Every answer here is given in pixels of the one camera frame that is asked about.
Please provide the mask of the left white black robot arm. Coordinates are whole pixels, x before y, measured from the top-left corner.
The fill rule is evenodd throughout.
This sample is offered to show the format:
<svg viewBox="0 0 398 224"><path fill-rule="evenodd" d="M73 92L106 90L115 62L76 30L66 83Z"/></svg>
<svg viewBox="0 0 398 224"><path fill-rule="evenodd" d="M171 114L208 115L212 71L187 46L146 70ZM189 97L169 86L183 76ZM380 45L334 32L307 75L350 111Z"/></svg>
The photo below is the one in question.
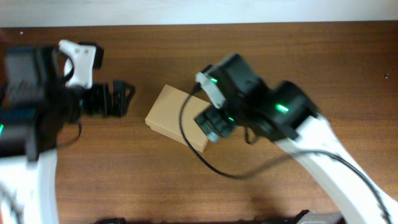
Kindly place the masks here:
<svg viewBox="0 0 398 224"><path fill-rule="evenodd" d="M6 50L1 86L1 222L58 223L55 195L58 143L66 124L82 115L122 117L134 97L124 80L95 83L104 50L94 43Z"/></svg>

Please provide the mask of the brown cardboard box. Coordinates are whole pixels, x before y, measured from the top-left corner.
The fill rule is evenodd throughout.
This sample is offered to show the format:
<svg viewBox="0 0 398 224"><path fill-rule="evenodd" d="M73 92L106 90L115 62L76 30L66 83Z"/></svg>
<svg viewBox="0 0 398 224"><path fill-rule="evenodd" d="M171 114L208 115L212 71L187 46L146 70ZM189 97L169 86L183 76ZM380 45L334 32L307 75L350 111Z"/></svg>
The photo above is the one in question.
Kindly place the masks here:
<svg viewBox="0 0 398 224"><path fill-rule="evenodd" d="M170 85L164 85L145 118L146 125L155 132L185 144L185 140L180 131L179 114L184 101L188 97L188 93ZM198 127L194 118L208 106L210 106L208 102L192 96L183 111L184 134L189 143L198 152L203 152L205 150L208 138Z"/></svg>

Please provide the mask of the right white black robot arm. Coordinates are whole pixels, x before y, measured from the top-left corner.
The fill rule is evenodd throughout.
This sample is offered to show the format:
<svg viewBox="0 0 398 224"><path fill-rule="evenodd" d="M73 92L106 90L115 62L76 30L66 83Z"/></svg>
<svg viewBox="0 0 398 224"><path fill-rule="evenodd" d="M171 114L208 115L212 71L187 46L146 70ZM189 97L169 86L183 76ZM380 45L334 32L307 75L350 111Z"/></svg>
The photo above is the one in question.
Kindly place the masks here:
<svg viewBox="0 0 398 224"><path fill-rule="evenodd" d="M245 59L232 54L195 76L211 101L196 124L211 142L250 129L295 159L334 201L346 223L396 223L397 201L363 171L328 120L296 84L270 88Z"/></svg>

